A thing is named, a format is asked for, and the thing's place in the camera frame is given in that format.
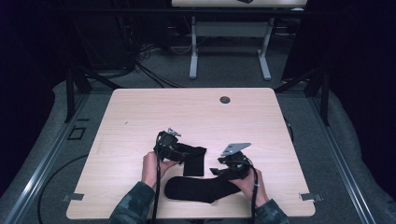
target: white table leg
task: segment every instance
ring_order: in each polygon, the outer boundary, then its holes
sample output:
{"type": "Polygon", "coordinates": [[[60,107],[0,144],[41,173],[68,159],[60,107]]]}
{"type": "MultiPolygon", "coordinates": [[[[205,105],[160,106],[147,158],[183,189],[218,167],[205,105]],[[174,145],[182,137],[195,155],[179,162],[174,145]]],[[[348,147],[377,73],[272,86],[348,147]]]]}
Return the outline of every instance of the white table leg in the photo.
{"type": "Polygon", "coordinates": [[[259,60],[260,60],[260,66],[262,68],[262,75],[264,77],[264,80],[267,81],[271,80],[271,74],[270,74],[270,70],[268,69],[267,61],[265,59],[265,52],[267,51],[268,43],[271,38],[273,24],[274,24],[274,19],[270,19],[265,29],[265,37],[264,40],[262,41],[262,48],[257,50],[257,55],[259,56],[259,60]]]}
{"type": "Polygon", "coordinates": [[[195,17],[191,20],[191,64],[190,64],[190,79],[197,78],[197,67],[198,67],[198,49],[197,49],[197,34],[196,34],[196,22],[195,17]]]}

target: round hole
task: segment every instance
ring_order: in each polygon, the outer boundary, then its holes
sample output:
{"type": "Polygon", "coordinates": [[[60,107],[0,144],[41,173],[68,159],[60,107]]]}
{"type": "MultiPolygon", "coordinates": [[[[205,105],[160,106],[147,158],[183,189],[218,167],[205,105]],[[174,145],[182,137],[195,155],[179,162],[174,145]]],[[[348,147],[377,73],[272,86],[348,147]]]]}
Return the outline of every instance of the round hole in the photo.
{"type": "Polygon", "coordinates": [[[228,104],[228,103],[230,103],[230,97],[228,97],[228,96],[221,96],[220,97],[220,101],[223,103],[223,104],[228,104]]]}

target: hand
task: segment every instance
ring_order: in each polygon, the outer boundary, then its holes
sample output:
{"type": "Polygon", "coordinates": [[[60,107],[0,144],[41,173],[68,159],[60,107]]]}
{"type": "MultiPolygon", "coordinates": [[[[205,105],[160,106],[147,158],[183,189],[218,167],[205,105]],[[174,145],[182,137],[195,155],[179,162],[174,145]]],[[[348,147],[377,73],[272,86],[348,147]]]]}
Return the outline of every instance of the hand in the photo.
{"type": "MultiPolygon", "coordinates": [[[[177,161],[160,161],[161,178],[177,161]]],[[[154,189],[157,184],[157,155],[151,151],[143,157],[142,182],[154,189]]]]}
{"type": "MultiPolygon", "coordinates": [[[[259,178],[257,188],[257,197],[256,197],[256,207],[260,207],[263,204],[269,201],[267,193],[265,192],[264,182],[262,181],[262,172],[256,169],[257,176],[259,178]]],[[[248,176],[244,179],[235,179],[230,180],[231,183],[235,184],[238,188],[242,190],[245,196],[251,201],[253,196],[253,188],[254,188],[254,172],[253,169],[250,168],[248,171],[248,176]]]]}

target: table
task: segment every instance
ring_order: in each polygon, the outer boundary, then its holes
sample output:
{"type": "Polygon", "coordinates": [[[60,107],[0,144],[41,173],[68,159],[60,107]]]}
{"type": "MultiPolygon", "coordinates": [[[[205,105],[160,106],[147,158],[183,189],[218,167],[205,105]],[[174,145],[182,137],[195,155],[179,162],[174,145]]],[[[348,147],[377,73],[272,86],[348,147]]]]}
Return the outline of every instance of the table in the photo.
{"type": "MultiPolygon", "coordinates": [[[[237,0],[172,0],[172,7],[269,7],[295,8],[304,7],[306,0],[253,0],[246,4],[237,0]]],[[[263,37],[262,47],[257,50],[262,76],[264,80],[271,80],[271,74],[265,59],[265,53],[274,26],[274,19],[268,22],[214,22],[197,21],[191,19],[191,65],[190,79],[197,78],[198,49],[197,36],[249,36],[263,37]]]]}
{"type": "MultiPolygon", "coordinates": [[[[299,197],[309,190],[273,90],[120,89],[108,103],[76,187],[84,197],[70,202],[67,216],[109,218],[140,180],[142,158],[153,149],[158,132],[169,127],[181,134],[180,143],[207,148],[201,178],[214,177],[209,168],[226,168],[217,158],[228,144],[251,143],[243,153],[262,170],[268,196],[288,216],[315,213],[313,203],[299,197]],[[230,103],[222,103],[222,96],[230,103]]],[[[167,199],[167,180],[182,174],[183,166],[177,165],[163,177],[157,218],[250,217],[250,203],[241,192],[212,204],[167,199]]]]}

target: sleeve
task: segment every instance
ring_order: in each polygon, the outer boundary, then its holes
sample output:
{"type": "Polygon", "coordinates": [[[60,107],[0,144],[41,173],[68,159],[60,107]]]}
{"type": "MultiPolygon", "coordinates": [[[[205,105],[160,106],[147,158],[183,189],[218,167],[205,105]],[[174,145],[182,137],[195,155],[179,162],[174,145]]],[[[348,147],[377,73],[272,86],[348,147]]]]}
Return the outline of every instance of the sleeve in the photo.
{"type": "Polygon", "coordinates": [[[136,185],[121,199],[110,216],[111,224],[144,224],[154,199],[154,190],[143,182],[136,185]]]}
{"type": "Polygon", "coordinates": [[[288,216],[272,199],[256,208],[256,215],[256,223],[259,224],[289,224],[288,216]]]}

